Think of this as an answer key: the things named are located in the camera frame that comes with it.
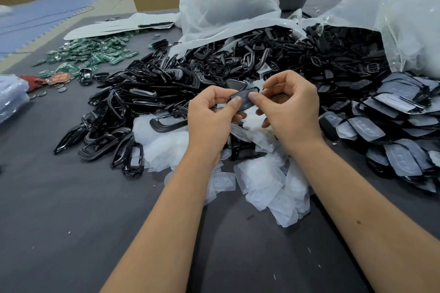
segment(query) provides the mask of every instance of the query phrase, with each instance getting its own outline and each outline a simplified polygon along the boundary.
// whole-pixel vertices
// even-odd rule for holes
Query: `hand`
[[[237,113],[242,100],[234,98],[228,104],[215,111],[211,107],[226,103],[236,93],[217,86],[209,86],[190,101],[188,106],[188,151],[198,153],[204,158],[212,159],[217,164],[220,152],[228,141],[231,123],[238,123],[245,113]]]
[[[299,74],[293,71],[275,74],[263,84],[261,93],[250,93],[249,98],[258,107],[256,114],[266,115],[262,127],[272,125],[287,151],[322,141],[316,87]]]

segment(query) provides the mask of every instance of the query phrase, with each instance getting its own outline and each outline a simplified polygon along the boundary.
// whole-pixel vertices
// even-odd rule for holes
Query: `blue foam floor mat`
[[[95,1],[34,0],[13,6],[12,14],[0,16],[0,59],[7,56],[4,52],[14,52]],[[86,7],[81,12],[92,9]]]

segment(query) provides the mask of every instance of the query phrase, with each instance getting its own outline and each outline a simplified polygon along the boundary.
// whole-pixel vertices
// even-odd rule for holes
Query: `gray table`
[[[83,19],[75,27],[103,20]],[[179,39],[179,29],[162,31]],[[9,73],[36,74],[29,65],[63,44],[59,35]],[[153,34],[128,44],[148,53]],[[118,71],[104,64],[102,71]],[[36,98],[0,125],[0,292],[97,293],[163,189],[168,170],[129,180],[111,170],[110,158],[80,161],[76,149],[52,151],[80,117],[91,111],[95,86],[77,81],[68,90]],[[437,237],[439,203],[404,184],[378,179],[363,157],[334,148],[388,199]],[[232,171],[226,163],[224,171]],[[239,190],[222,192],[203,210],[188,282],[189,292],[371,292],[366,279],[318,199],[311,213],[284,229],[258,212]]]

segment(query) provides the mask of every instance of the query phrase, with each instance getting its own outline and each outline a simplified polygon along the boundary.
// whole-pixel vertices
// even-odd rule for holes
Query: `pile of black plastic parts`
[[[355,141],[380,176],[400,177],[436,192],[440,173],[440,82],[411,73],[393,73],[370,95],[320,117],[327,136]]]
[[[152,128],[160,133],[179,129],[187,124],[188,102],[206,87],[247,90],[253,81],[285,69],[300,72],[316,84],[323,112],[346,118],[351,99],[365,98],[390,74],[381,36],[371,30],[318,25],[306,32],[305,40],[296,41],[287,28],[258,29],[234,37],[238,41],[227,51],[222,48],[231,40],[189,50],[182,58],[168,56],[168,42],[158,41],[152,45],[155,52],[125,70],[93,75],[101,84],[89,100],[93,111],[69,130],[54,152],[84,143],[81,159],[94,161],[114,152],[112,168],[122,166],[124,174],[139,176],[142,164],[130,165],[134,147],[140,149],[139,162],[143,162],[142,146],[132,134],[134,118],[166,113],[151,120]],[[161,122],[170,116],[179,122]],[[232,160],[262,155],[255,152],[254,144],[235,136],[225,146],[232,150]]]

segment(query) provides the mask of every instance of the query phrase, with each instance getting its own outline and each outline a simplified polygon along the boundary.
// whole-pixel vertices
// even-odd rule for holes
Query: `left hand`
[[[226,103],[228,98],[236,92],[236,90],[209,86],[190,101],[188,151],[217,164],[220,152],[231,132],[231,123],[238,123],[246,115],[243,112],[237,113],[242,103],[239,97],[216,111],[210,108],[218,103]]]

